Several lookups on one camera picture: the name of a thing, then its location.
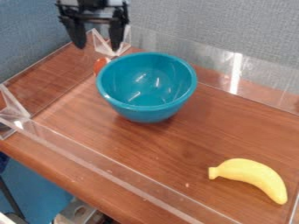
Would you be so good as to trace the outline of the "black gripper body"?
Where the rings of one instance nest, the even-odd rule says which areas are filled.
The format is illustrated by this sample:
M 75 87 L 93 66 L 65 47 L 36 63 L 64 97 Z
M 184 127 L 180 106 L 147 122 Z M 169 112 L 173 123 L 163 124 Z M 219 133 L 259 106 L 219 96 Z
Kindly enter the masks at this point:
M 63 23 L 129 22 L 127 0 L 56 0 L 55 5 Z

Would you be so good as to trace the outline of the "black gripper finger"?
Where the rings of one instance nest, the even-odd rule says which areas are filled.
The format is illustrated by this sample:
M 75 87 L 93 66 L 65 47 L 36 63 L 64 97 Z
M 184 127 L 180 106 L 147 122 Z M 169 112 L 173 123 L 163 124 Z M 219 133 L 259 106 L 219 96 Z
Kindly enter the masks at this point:
M 125 24 L 123 18 L 124 18 L 123 11 L 120 9 L 116 9 L 109 21 L 109 28 L 108 28 L 108 35 L 113 52 L 117 51 L 120 43 L 123 42 L 124 39 Z
M 85 26 L 76 18 L 60 16 L 60 22 L 63 23 L 69 39 L 79 49 L 83 49 L 87 44 Z

